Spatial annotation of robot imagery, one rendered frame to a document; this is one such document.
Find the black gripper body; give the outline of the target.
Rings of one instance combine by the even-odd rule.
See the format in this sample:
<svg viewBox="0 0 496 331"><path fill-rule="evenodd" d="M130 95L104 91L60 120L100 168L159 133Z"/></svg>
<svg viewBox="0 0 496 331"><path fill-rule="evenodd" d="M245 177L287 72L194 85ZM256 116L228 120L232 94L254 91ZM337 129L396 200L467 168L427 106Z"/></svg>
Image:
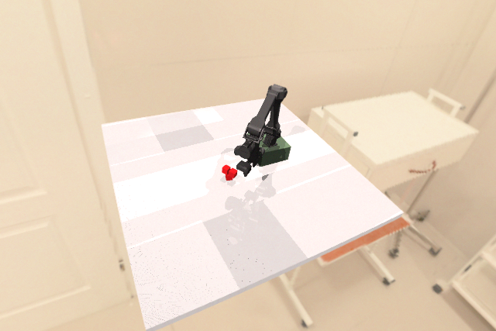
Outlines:
<svg viewBox="0 0 496 331"><path fill-rule="evenodd" d="M265 154L265 149L263 147L259 147L259 149L255 150L251 154L251 156L247 159L246 162L241 160L236 165L236 169L248 174L252 168L251 164L253 163L253 161L255 162L255 160L260 156L260 154L261 154L261 156L263 156Z"/></svg>

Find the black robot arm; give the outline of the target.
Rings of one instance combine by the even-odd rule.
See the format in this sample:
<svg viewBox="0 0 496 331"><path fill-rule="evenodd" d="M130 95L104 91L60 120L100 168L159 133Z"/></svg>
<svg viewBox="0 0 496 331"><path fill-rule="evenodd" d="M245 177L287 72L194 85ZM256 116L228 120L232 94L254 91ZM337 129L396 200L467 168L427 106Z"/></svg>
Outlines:
<svg viewBox="0 0 496 331"><path fill-rule="evenodd" d="M246 139L242 146L237 146L234 149L234 154L243 159L248 159L251 154L259 149L260 141L266 134L263 142L268 147L276 146L277 139L281 137L280 123L278 122L281 103L287 96L288 90L286 87L278 84L269 86L267 97L265 98L258 114L251 119L247 124L243 138ZM270 120L265 125L266 119L270 113ZM250 135L247 135L247 132Z"/></svg>

